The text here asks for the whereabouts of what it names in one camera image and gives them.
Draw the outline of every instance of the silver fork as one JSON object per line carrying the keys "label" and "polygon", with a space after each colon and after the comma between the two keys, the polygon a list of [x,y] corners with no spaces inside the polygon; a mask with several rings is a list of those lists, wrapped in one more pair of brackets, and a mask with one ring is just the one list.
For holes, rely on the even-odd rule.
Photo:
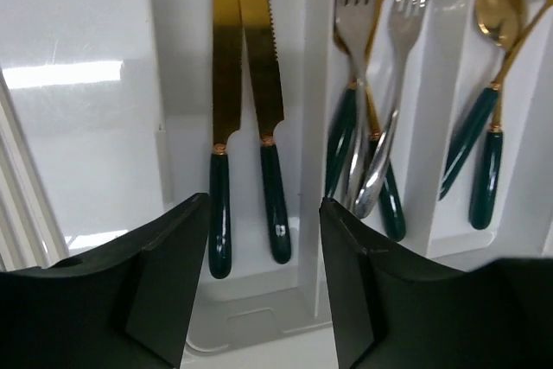
{"label": "silver fork", "polygon": [[348,170],[344,205],[353,212],[361,187],[365,155],[368,152],[369,126],[365,95],[365,48],[369,42],[370,27],[374,22],[376,0],[336,0],[336,29],[346,45],[357,78],[356,128],[351,161]]}
{"label": "silver fork", "polygon": [[369,215],[378,201],[378,195],[384,183],[385,174],[390,165],[391,148],[397,129],[404,75],[407,59],[411,49],[421,33],[423,18],[428,6],[428,0],[394,0],[390,13],[388,30],[394,49],[394,70],[391,113],[386,120],[382,136],[378,141],[369,169],[365,172],[363,185],[355,203],[354,214],[358,218]]}

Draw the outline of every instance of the gold spoon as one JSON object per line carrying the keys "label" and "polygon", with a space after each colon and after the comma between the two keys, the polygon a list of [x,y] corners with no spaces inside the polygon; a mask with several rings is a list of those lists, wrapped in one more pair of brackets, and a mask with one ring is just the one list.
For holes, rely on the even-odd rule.
{"label": "gold spoon", "polygon": [[[478,124],[473,124],[472,128],[468,128],[466,124],[464,124],[461,127],[461,130],[466,129],[464,131],[465,135],[467,133],[470,133],[472,140],[476,141],[476,138],[474,136],[477,137],[480,134],[481,128],[483,128],[483,126],[485,125],[486,122],[483,122],[484,123],[483,124],[482,119],[487,118],[488,114],[486,112],[488,110],[489,111],[493,110],[493,106],[492,106],[493,99],[500,98],[501,90],[503,88],[503,85],[505,84],[505,78],[509,73],[509,70],[511,69],[512,64],[517,59],[517,56],[520,53],[520,50],[528,40],[528,37],[530,36],[532,30],[545,16],[545,13],[549,10],[551,6],[553,6],[553,0],[545,0],[543,7],[539,10],[536,17],[534,17],[530,25],[528,25],[524,30],[522,30],[522,33],[515,41],[512,48],[507,53],[503,61],[503,65],[501,66],[501,69],[499,70],[497,76],[482,94],[482,95],[485,94],[488,97],[488,100],[485,103],[487,104],[487,106],[481,107],[480,121],[478,122]],[[499,102],[497,111],[493,115],[493,129],[500,131],[500,126],[501,126],[501,102]],[[463,163],[467,160],[468,153],[470,153],[470,150],[473,145],[474,143],[472,143],[472,141],[467,141],[466,138],[460,137],[459,134],[457,134],[454,137],[454,140],[452,141],[451,146],[449,147],[448,161],[446,164],[446,171],[442,180],[442,191],[440,193],[440,199],[447,194],[447,192],[453,185],[453,182],[457,177],[457,175],[459,174],[459,172],[461,171],[461,167]]]}
{"label": "gold spoon", "polygon": [[[505,59],[508,59],[528,19],[526,0],[476,0],[476,16],[482,33],[500,45],[505,50]],[[470,200],[468,218],[474,229],[486,229],[492,223],[504,139],[501,128],[502,88],[496,91],[487,89],[482,96],[489,99],[482,102],[481,107],[486,109],[489,103],[493,108],[495,102],[495,110],[490,129],[486,134],[481,160],[477,165]],[[489,113],[483,111],[481,114],[482,118],[469,122],[483,127]],[[479,135],[480,130],[475,130],[474,136]]]}

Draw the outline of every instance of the gold knife blade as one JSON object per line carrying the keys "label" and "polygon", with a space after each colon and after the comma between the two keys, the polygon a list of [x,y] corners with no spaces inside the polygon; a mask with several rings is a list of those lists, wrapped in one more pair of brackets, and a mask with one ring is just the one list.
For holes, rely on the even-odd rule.
{"label": "gold knife blade", "polygon": [[213,0],[213,147],[225,153],[242,115],[242,21],[239,0]]}
{"label": "gold knife blade", "polygon": [[259,136],[272,140],[284,120],[283,94],[270,0],[240,0]]}

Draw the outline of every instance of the green handle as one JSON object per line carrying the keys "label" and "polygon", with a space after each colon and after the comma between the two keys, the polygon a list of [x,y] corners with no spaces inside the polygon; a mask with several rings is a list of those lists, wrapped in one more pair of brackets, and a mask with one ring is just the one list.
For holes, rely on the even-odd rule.
{"label": "green handle", "polygon": [[228,155],[211,154],[211,225],[208,255],[209,270],[217,279],[227,277],[232,268],[231,187],[228,171]]}
{"label": "green handle", "polygon": [[[378,140],[371,140],[371,153],[374,154],[378,147]],[[407,226],[405,225],[404,210],[401,207],[399,192],[397,191],[396,177],[391,164],[386,172],[384,185],[379,195],[380,212],[386,235],[392,241],[399,242],[405,238]]]}
{"label": "green handle", "polygon": [[270,251],[275,261],[286,264],[292,257],[288,212],[284,199],[283,178],[275,144],[261,146],[261,169],[265,209],[269,226]]}
{"label": "green handle", "polygon": [[486,229],[492,222],[502,151],[503,133],[489,131],[470,200],[468,216],[474,229]]}
{"label": "green handle", "polygon": [[327,144],[325,196],[334,197],[355,130],[355,90],[348,88],[330,127]]}
{"label": "green handle", "polygon": [[490,118],[498,98],[499,95],[496,90],[490,87],[486,88],[478,97],[476,104],[474,104],[457,134],[453,137],[449,146],[446,171],[442,179],[440,199],[443,199],[453,186],[480,133],[486,127],[487,120]]}

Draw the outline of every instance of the cutlery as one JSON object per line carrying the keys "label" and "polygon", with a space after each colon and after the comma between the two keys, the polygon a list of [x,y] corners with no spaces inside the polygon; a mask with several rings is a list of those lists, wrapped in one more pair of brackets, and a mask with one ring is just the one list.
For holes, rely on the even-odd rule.
{"label": "cutlery", "polygon": [[400,112],[404,75],[411,49],[421,33],[423,18],[429,0],[394,0],[391,8],[389,31],[394,49],[394,70],[396,79],[393,86],[392,106],[385,123],[382,136],[374,152],[371,165],[365,172],[364,184],[355,204],[355,214],[364,218],[374,207],[390,164],[391,146],[396,133]]}
{"label": "cutlery", "polygon": [[[476,0],[475,9],[482,33],[502,47],[505,50],[505,56],[508,56],[526,25],[528,18],[526,0]],[[497,96],[492,123],[486,134],[484,150],[473,184],[468,216],[474,229],[489,227],[499,184],[504,139],[501,128],[502,88],[498,90]],[[466,123],[476,125],[478,120],[471,120],[469,117]],[[477,128],[474,130],[474,136],[479,135],[480,130]]]}
{"label": "cutlery", "polygon": [[369,31],[374,22],[376,0],[336,0],[335,26],[338,35],[347,47],[352,61],[353,72],[357,78],[356,89],[356,125],[346,181],[344,205],[354,212],[365,169],[365,157],[368,155],[369,129],[367,122],[367,98],[365,94],[366,45]]}
{"label": "cutlery", "polygon": [[[384,0],[376,0],[376,16],[374,24],[369,35],[369,42],[365,50],[365,62],[368,64],[371,59],[372,44],[378,29],[380,11]],[[336,46],[344,53],[347,49],[343,41],[334,32]],[[328,139],[328,157],[327,157],[327,190],[325,195],[333,197],[338,186],[338,181],[344,162],[346,161],[347,149],[351,142],[351,137],[355,127],[355,90],[357,84],[355,80],[346,89],[341,99],[338,111],[336,113],[333,125],[330,129]],[[369,136],[369,146],[371,153],[376,149],[378,140],[381,136],[380,125],[378,122],[377,109],[372,98],[371,88],[366,83],[366,96],[368,101],[368,120],[371,134]],[[405,237],[406,225],[401,200],[397,191],[397,184],[393,168],[390,166],[387,170],[385,183],[380,193],[380,209],[382,212],[384,228],[388,237],[394,241],[401,241]]]}
{"label": "cutlery", "polygon": [[532,30],[537,26],[537,24],[545,16],[545,13],[549,8],[553,6],[553,0],[545,0],[543,7],[538,11],[534,19],[532,19],[530,25],[528,25],[520,35],[520,37],[515,42],[515,45],[512,48],[512,51],[505,57],[503,65],[501,66],[498,74],[495,79],[490,83],[490,85],[484,90],[480,95],[477,105],[480,105],[477,113],[474,114],[474,119],[479,120],[478,125],[469,125],[463,124],[459,129],[459,132],[453,138],[451,145],[449,146],[448,160],[446,162],[446,169],[442,179],[442,190],[440,192],[440,199],[443,199],[448,193],[449,189],[453,185],[457,175],[461,171],[461,168],[464,162],[467,160],[468,154],[472,150],[476,138],[473,138],[474,135],[478,136],[483,130],[487,119],[492,114],[495,102],[499,97],[499,91],[502,89],[503,84],[505,83],[505,78],[511,70],[512,64],[517,59],[518,53],[526,43],[526,40],[530,36]]}
{"label": "cutlery", "polygon": [[213,0],[213,153],[209,268],[221,279],[232,268],[228,137],[240,128],[242,34],[261,140],[261,166],[270,249],[279,264],[291,257],[288,214],[273,131],[284,120],[280,71],[269,0]]}

